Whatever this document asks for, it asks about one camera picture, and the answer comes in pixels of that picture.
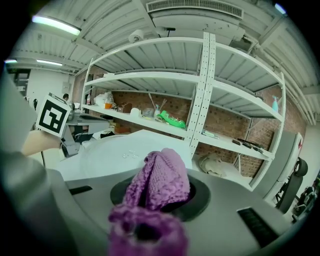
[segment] orange container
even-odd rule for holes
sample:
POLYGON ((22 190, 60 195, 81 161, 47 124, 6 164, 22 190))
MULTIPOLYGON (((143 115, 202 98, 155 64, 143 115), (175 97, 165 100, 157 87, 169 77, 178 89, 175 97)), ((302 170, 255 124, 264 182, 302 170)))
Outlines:
POLYGON ((110 109, 112 107, 112 104, 110 103, 104 103, 104 108, 105 109, 110 109))

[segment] purple knitted cloth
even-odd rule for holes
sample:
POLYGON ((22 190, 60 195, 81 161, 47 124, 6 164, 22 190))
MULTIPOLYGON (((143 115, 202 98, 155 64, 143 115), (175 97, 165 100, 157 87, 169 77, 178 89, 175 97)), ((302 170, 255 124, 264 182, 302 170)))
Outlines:
POLYGON ((147 188, 145 207, 160 210, 169 203, 188 199, 190 184, 187 170, 180 155, 173 149, 150 152, 144 159, 143 169, 126 189, 123 203, 137 206, 142 191, 147 188))
POLYGON ((162 213, 163 206, 186 201, 190 192, 187 170, 169 148, 153 151, 128 186, 123 203, 115 206, 109 221, 109 256, 185 256, 188 239, 179 219, 162 213), (145 208, 137 206, 146 189, 145 208))

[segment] ceiling duct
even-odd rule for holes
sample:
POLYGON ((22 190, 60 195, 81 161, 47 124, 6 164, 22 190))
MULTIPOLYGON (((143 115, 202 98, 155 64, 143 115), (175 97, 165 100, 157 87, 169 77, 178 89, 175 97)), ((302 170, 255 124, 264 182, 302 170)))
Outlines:
POLYGON ((197 8, 228 14, 239 19, 244 18, 244 10, 225 2, 212 0, 157 0, 146 4, 147 12, 177 8, 197 8))

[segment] ceiling light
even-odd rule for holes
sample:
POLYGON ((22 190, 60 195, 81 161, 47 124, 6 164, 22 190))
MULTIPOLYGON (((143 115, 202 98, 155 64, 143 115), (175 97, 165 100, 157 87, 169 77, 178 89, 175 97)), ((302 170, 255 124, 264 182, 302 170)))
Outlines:
POLYGON ((60 29, 60 30, 64 30, 64 31, 67 31, 73 35, 76 35, 78 36, 80 34, 80 29, 79 28, 76 28, 75 26, 72 26, 72 25, 68 25, 64 22, 61 22, 61 21, 58 21, 58 20, 55 20, 55 19, 52 19, 52 18, 46 18, 46 17, 40 17, 40 16, 33 16, 32 17, 32 21, 34 23, 40 23, 40 24, 45 24, 45 25, 48 25, 48 26, 51 26, 51 27, 55 27, 57 29, 60 29))
POLYGON ((4 61, 5 64, 8 64, 8 63, 17 63, 17 60, 16 59, 7 59, 4 61))
POLYGON ((276 4, 274 5, 274 7, 275 7, 281 14, 286 14, 286 13, 287 13, 286 10, 285 10, 280 4, 278 4, 278 3, 276 3, 276 4))
POLYGON ((36 61, 39 63, 46 63, 46 64, 62 66, 62 63, 57 63, 57 62, 52 62, 52 61, 46 61, 46 60, 41 60, 41 59, 37 59, 36 61))

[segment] white shelving unit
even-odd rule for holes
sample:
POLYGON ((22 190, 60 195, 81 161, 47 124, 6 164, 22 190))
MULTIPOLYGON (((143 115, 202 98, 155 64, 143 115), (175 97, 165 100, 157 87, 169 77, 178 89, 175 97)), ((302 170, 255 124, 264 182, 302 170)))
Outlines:
POLYGON ((286 87, 284 76, 277 76, 263 63, 232 47, 216 43, 215 35, 210 34, 210 53, 208 75, 205 92, 195 132, 190 144, 194 153, 199 142, 215 147, 237 152, 239 172, 241 172, 240 155, 247 155, 266 161, 263 169, 251 181, 254 189, 265 175, 281 139, 286 114, 286 87), (282 89, 281 114, 273 110, 260 98, 256 92, 279 85, 282 89), (202 134, 209 105, 223 108, 245 118, 272 118, 280 122, 276 143, 271 152, 261 149, 261 152, 249 149, 232 142, 233 139, 213 131, 219 138, 212 138, 202 134))
POLYGON ((81 110, 89 109, 145 127, 182 137, 194 154, 199 142, 266 161, 250 186, 254 189, 275 157, 284 128, 286 88, 284 76, 276 75, 263 63, 232 47, 216 43, 215 35, 203 38, 163 37, 128 44, 91 60, 85 79, 81 110), (88 81, 95 65, 109 73, 88 81), (281 114, 256 97, 256 92, 279 85, 282 89, 281 114), (160 94, 191 100, 187 129, 130 114, 85 105, 85 95, 92 87, 109 91, 160 94), (209 106, 242 117, 277 119, 280 132, 269 152, 249 149, 232 142, 233 138, 217 134, 219 139, 202 134, 209 106))
POLYGON ((82 92, 81 110, 89 109, 138 125, 182 137, 191 142, 206 87, 209 66, 210 34, 203 38, 165 37, 128 44, 91 60, 82 92), (90 68, 96 65, 108 73, 88 81, 90 68), (108 91, 151 93, 192 101, 183 130, 168 124, 98 106, 86 105, 85 95, 92 87, 108 91))

